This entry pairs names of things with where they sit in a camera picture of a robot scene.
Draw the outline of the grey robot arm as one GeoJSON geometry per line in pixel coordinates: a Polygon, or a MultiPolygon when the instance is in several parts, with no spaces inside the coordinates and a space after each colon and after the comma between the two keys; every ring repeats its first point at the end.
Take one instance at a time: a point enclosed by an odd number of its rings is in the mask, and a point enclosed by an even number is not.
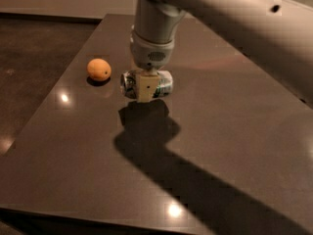
{"type": "Polygon", "coordinates": [[[167,65],[187,13],[313,106],[313,8],[293,0],[138,0],[130,45],[138,68],[167,65]]]}

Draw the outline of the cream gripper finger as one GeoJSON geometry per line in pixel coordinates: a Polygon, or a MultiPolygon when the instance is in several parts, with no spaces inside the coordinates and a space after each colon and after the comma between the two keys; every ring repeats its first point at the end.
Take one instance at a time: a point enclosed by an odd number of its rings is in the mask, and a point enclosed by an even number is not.
{"type": "Polygon", "coordinates": [[[136,75],[136,97],[139,103],[149,103],[159,85],[158,75],[136,75]]]}

